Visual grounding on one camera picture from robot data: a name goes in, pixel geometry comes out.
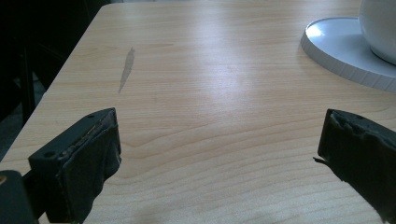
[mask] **smudge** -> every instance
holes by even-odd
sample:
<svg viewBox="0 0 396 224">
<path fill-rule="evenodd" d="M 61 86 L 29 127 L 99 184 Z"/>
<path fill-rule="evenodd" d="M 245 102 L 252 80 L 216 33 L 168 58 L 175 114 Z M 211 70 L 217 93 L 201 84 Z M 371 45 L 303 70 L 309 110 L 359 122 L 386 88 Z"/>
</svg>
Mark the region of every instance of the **smudge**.
<svg viewBox="0 0 396 224">
<path fill-rule="evenodd" d="M 122 90 L 123 86 L 125 85 L 125 82 L 128 79 L 128 76 L 131 75 L 133 65 L 134 65 L 134 48 L 131 48 L 131 50 L 129 50 L 128 55 L 126 56 L 126 59 L 125 59 L 124 70 L 122 72 L 121 81 L 120 81 L 119 93 L 121 93 L 121 90 Z"/>
</svg>

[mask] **black object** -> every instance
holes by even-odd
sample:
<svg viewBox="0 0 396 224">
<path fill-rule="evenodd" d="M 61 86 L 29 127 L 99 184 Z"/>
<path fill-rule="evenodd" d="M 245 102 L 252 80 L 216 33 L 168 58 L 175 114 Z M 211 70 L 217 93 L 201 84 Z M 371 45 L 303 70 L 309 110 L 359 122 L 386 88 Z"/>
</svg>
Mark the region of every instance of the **black object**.
<svg viewBox="0 0 396 224">
<path fill-rule="evenodd" d="M 17 172 L 0 173 L 0 222 L 16 223 L 23 215 L 36 223 L 46 212 L 50 222 L 82 223 L 120 161 L 115 109 L 84 117 L 29 157 L 32 170 L 23 177 L 27 197 Z"/>
<path fill-rule="evenodd" d="M 329 109 L 316 162 L 354 188 L 381 216 L 396 223 L 396 133 L 362 116 Z"/>
</svg>

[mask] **hole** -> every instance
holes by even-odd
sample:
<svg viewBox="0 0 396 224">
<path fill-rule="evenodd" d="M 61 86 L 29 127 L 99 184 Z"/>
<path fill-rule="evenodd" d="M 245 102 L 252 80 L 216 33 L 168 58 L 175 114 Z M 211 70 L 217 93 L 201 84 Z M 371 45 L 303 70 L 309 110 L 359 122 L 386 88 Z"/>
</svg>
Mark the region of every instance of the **hole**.
<svg viewBox="0 0 396 224">
<path fill-rule="evenodd" d="M 46 152 L 46 153 L 44 154 L 44 157 L 45 157 L 45 158 L 49 158 L 49 157 L 53 157 L 54 155 L 55 155 L 55 153 L 52 152 L 52 151 L 50 151 L 50 152 Z"/>
<path fill-rule="evenodd" d="M 5 175 L 0 175 L 0 185 L 4 184 L 7 181 L 7 177 Z"/>
</svg>

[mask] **table surface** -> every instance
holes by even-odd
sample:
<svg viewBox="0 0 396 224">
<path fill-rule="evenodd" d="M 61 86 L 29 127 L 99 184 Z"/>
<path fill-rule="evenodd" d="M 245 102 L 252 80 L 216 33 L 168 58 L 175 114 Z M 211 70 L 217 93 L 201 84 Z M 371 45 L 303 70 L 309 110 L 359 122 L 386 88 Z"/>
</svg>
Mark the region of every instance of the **table surface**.
<svg viewBox="0 0 396 224">
<path fill-rule="evenodd" d="M 359 4 L 105 6 L 0 170 L 25 174 L 33 152 L 83 116 L 114 106 L 122 164 L 87 223 L 381 223 L 312 157 L 328 108 L 396 130 L 395 94 L 332 74 L 300 47 L 309 22 L 356 17 Z"/>
</svg>

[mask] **white mug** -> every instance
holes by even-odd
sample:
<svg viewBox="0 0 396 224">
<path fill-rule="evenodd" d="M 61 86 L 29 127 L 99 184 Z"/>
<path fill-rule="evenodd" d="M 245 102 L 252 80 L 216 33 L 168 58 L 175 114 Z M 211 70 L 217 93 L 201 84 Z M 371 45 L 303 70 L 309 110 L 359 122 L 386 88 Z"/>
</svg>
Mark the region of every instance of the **white mug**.
<svg viewBox="0 0 396 224">
<path fill-rule="evenodd" d="M 362 0 L 359 22 L 373 53 L 396 65 L 396 0 Z"/>
</svg>

